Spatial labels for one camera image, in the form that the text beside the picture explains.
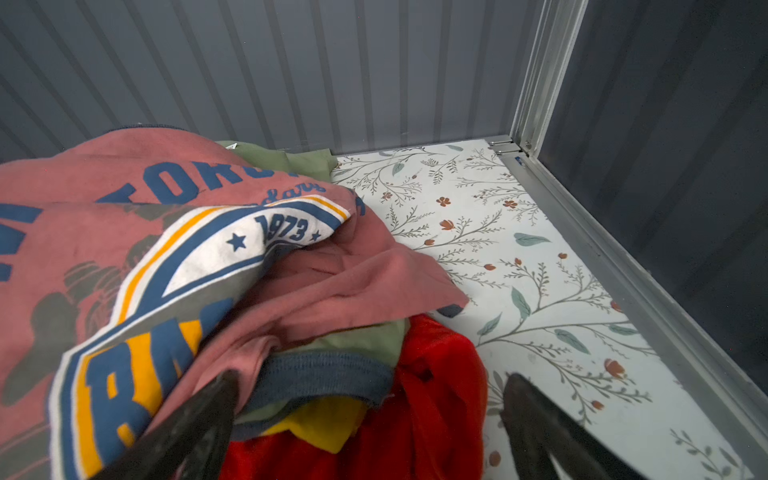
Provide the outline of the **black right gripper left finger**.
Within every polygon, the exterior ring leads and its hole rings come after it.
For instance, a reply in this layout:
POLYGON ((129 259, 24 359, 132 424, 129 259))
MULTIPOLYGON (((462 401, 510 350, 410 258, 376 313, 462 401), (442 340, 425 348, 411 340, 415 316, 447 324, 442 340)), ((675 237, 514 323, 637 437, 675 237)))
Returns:
POLYGON ((233 428, 238 375, 228 370, 184 402, 97 479, 217 479, 233 428))

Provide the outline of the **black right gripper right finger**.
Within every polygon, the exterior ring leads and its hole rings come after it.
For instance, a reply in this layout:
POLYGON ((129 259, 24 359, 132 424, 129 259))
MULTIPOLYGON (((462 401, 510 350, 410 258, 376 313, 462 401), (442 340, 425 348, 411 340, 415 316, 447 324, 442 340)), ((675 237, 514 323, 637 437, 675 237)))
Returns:
POLYGON ((641 479, 525 377, 508 377, 501 420, 520 479, 641 479))

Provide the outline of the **yellow t-shirt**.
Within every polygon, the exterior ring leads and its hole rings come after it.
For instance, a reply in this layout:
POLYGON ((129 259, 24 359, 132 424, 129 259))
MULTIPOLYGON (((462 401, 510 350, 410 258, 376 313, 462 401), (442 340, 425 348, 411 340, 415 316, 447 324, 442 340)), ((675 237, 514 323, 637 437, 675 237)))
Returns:
POLYGON ((368 405, 351 397, 321 397, 299 407, 261 437, 290 432, 320 450, 337 454, 353 437, 368 412, 368 405))

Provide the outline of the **dusty red printed t-shirt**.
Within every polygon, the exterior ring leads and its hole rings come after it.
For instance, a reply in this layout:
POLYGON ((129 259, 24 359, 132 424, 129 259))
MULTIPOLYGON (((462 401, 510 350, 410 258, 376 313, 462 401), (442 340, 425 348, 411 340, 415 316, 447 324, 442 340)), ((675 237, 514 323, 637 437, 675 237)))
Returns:
POLYGON ((467 305, 351 189, 129 128, 1 167, 1 475, 87 479, 283 343, 467 305))

